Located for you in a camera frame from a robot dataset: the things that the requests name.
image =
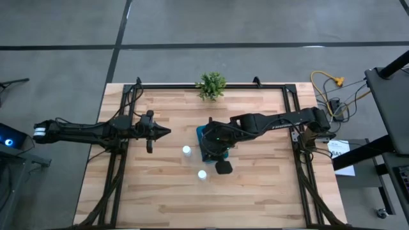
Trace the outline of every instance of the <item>white paper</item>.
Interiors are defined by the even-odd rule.
[[[329,141],[328,150],[332,153],[332,158],[338,157],[350,151],[348,141]],[[353,165],[335,171],[336,175],[355,176]]]

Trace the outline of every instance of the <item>white cup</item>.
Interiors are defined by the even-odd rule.
[[[189,146],[184,146],[182,151],[186,157],[190,157],[192,155],[192,150]]]
[[[199,177],[199,179],[200,180],[206,180],[206,177],[207,177],[207,173],[204,171],[204,170],[200,170],[198,173],[197,173],[197,176]]]

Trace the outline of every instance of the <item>green plant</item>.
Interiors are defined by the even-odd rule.
[[[210,72],[202,74],[203,82],[195,82],[197,88],[200,88],[198,96],[202,100],[210,99],[215,102],[218,96],[224,96],[223,91],[226,87],[226,79],[218,72]]]

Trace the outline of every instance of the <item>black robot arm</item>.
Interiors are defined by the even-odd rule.
[[[232,168],[223,161],[223,155],[237,142],[253,140],[269,130],[297,125],[307,125],[307,130],[298,136],[303,147],[313,144],[318,134],[330,129],[324,111],[315,107],[271,116],[243,114],[231,117],[229,123],[212,121],[210,118],[209,124],[203,128],[200,147],[208,160],[218,161],[218,173],[227,174]]]
[[[171,132],[153,121],[153,111],[142,114],[139,122],[131,124],[129,116],[117,116],[94,125],[47,120],[34,125],[33,139],[38,144],[71,141],[99,144],[106,150],[119,148],[123,139],[146,139],[146,151],[152,153],[152,141]]]

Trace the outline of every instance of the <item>wooden table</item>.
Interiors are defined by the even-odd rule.
[[[301,108],[317,106],[311,83],[295,84]],[[99,121],[118,110],[122,89],[123,84],[107,85]],[[196,127],[207,124],[209,116],[228,122],[231,116],[248,112],[285,112],[280,90],[227,89],[224,95],[212,103],[202,102],[195,89],[145,89],[135,110],[154,110],[155,121],[172,133],[153,143],[153,154],[146,152],[145,140],[130,141],[117,227],[305,226],[287,128],[238,143],[228,158],[231,174],[218,175],[214,164],[201,161]],[[192,148],[190,158],[182,153],[184,145]],[[89,157],[102,150],[93,146]],[[102,196],[108,162],[106,153],[88,164],[75,224],[84,220]],[[315,154],[313,167],[320,196],[346,222],[330,159]],[[207,181],[198,179],[201,169],[208,173]],[[314,220],[311,197],[309,204]]]

